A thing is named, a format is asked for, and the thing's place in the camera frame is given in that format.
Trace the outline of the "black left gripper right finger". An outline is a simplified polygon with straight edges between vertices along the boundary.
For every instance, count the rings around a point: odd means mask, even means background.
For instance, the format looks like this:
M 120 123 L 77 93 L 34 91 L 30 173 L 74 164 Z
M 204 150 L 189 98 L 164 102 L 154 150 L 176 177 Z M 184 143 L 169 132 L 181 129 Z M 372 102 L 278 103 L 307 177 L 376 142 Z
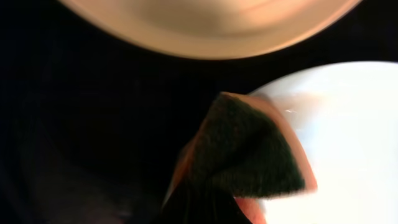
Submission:
M 214 190 L 209 195 L 209 221 L 211 224 L 251 224 L 238 207 L 234 197 L 220 190 Z

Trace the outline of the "light blue plate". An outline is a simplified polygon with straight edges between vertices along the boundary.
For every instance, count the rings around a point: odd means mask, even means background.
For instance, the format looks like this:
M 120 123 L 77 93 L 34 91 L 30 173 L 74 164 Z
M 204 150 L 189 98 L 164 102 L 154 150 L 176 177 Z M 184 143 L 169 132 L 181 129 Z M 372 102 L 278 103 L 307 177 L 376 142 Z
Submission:
M 397 64 L 348 62 L 254 91 L 274 102 L 317 179 L 308 195 L 263 200 L 268 223 L 397 224 Z

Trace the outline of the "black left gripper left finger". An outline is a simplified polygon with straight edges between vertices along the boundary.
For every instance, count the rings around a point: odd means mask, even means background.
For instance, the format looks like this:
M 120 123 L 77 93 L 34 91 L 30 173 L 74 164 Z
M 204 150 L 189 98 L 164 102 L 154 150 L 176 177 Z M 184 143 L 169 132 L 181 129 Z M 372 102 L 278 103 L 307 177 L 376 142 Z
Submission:
M 205 224 L 208 222 L 207 199 L 188 183 L 179 184 L 153 224 Z

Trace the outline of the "orange green scrub sponge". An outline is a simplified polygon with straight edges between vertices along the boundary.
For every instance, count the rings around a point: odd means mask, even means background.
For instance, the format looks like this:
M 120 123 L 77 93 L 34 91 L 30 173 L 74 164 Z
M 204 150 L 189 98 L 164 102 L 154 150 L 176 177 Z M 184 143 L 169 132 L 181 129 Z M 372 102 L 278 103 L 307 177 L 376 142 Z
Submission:
M 198 132 L 182 149 L 164 205 L 181 183 L 204 193 L 208 221 L 210 192 L 220 190 L 234 197 L 251 223 L 264 220 L 260 198 L 318 188 L 298 137 L 276 107 L 227 92 L 216 97 Z

